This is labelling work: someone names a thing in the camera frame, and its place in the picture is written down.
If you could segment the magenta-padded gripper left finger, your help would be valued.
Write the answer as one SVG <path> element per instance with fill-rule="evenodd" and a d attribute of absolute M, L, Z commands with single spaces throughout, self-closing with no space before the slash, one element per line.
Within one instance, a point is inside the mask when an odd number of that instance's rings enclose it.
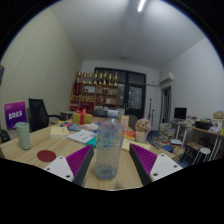
<path fill-rule="evenodd" d="M 57 157 L 44 170 L 81 186 L 93 156 L 93 146 L 85 146 L 67 157 Z"/>

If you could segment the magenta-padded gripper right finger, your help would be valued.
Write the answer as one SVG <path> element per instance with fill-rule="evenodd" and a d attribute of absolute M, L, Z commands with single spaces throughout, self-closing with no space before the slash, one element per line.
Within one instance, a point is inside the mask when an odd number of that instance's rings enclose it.
<path fill-rule="evenodd" d="M 135 144 L 129 146 L 129 153 L 143 185 L 157 181 L 182 169 L 166 154 L 156 155 Z"/>

